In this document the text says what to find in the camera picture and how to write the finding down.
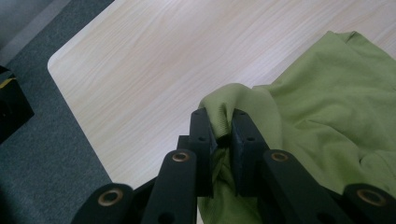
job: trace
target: black plastic part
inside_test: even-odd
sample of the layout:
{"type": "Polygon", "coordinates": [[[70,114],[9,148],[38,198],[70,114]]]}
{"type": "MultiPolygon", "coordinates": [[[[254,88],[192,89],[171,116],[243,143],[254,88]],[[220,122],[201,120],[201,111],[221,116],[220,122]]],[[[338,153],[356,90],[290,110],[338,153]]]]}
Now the black plastic part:
{"type": "Polygon", "coordinates": [[[197,196],[213,197],[212,155],[217,149],[217,143],[205,108],[197,109],[191,114],[188,149],[195,153],[199,167],[196,176],[197,196]]]}
{"type": "Polygon", "coordinates": [[[341,202],[355,223],[396,223],[396,201],[382,189],[366,184],[348,185],[341,202]]]}
{"type": "Polygon", "coordinates": [[[244,197],[257,196],[262,153],[270,148],[250,116],[235,109],[231,133],[231,165],[236,192],[244,197]]]}
{"type": "Polygon", "coordinates": [[[259,178],[259,196],[257,197],[257,209],[262,218],[262,223],[280,224],[285,223],[280,207],[277,205],[276,198],[272,194],[269,186],[262,178],[259,178]]]}
{"type": "Polygon", "coordinates": [[[189,139],[190,137],[188,135],[179,136],[177,140],[177,148],[189,148],[189,139]]]}
{"type": "Polygon", "coordinates": [[[352,223],[289,152],[266,151],[262,178],[274,194],[286,223],[352,223]]]}
{"type": "Polygon", "coordinates": [[[126,223],[140,223],[148,205],[149,197],[154,188],[156,179],[157,177],[134,190],[134,199],[129,210],[130,214],[125,218],[126,223]]]}
{"type": "Polygon", "coordinates": [[[105,185],[81,206],[72,224],[138,223],[133,196],[133,190],[127,185],[105,185]]]}
{"type": "Polygon", "coordinates": [[[189,150],[169,152],[148,200],[141,223],[196,223],[196,156],[189,150]]]}

